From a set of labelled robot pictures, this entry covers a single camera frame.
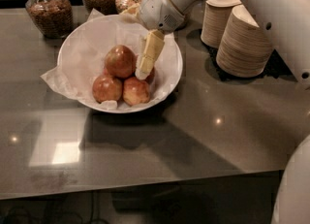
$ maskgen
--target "stack of cups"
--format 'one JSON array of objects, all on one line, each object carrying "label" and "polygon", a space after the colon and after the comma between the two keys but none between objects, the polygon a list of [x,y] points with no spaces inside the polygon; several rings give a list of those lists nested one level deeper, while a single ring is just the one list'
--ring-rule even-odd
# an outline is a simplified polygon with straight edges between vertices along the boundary
[{"label": "stack of cups", "polygon": [[240,0],[207,0],[201,32],[201,40],[212,48],[220,46],[227,21],[234,6]]},{"label": "stack of cups", "polygon": [[273,48],[256,21],[243,5],[233,7],[216,62],[225,72],[252,78],[265,67]]}]

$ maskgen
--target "apple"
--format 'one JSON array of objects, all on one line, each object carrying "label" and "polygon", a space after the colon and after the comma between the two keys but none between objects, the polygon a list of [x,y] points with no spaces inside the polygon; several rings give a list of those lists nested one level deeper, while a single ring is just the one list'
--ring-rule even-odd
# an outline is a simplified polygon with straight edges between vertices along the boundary
[{"label": "apple", "polygon": [[98,103],[118,101],[123,93],[123,83],[116,77],[99,75],[93,82],[92,93]]},{"label": "apple", "polygon": [[150,87],[145,80],[130,77],[124,80],[123,99],[129,106],[148,103],[150,101]]},{"label": "apple", "polygon": [[136,70],[136,56],[124,45],[116,45],[105,57],[105,68],[112,76],[126,79]]}]

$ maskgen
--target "countertop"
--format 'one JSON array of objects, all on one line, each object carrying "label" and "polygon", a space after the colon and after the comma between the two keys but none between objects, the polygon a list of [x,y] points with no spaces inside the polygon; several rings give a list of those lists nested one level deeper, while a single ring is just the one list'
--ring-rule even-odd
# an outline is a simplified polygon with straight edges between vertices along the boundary
[{"label": "countertop", "polygon": [[[283,170],[310,134],[309,90],[293,76],[220,81],[203,11],[174,33],[184,68],[167,100],[112,114],[54,93],[40,75],[63,40],[0,10],[0,199]],[[82,6],[74,18],[86,21]]]}]

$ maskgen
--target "white bowl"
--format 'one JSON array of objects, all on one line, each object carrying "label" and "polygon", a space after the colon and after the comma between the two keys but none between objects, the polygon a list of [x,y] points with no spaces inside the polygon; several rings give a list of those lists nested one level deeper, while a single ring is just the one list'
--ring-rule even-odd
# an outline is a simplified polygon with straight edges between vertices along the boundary
[{"label": "white bowl", "polygon": [[122,100],[99,104],[92,96],[92,83],[103,71],[105,55],[115,45],[125,45],[140,52],[140,39],[148,30],[123,16],[100,16],[78,27],[63,43],[58,55],[58,69],[83,105],[113,113],[139,112],[164,101],[177,86],[183,68],[181,52],[172,34],[165,36],[164,48],[155,64],[151,100],[147,104],[128,106]]}]

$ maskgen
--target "stainless steel surface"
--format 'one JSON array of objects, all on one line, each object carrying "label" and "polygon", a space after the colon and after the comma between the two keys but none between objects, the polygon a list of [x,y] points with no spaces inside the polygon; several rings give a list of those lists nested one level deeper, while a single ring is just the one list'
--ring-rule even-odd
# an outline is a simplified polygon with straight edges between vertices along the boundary
[{"label": "stainless steel surface", "polygon": [[[0,10],[0,199],[283,170],[310,133],[309,91],[293,77],[219,81],[200,40],[203,11],[175,32],[175,92],[115,115],[52,92],[40,75],[62,42],[45,40],[24,9]],[[74,16],[84,22],[84,8]]]}]

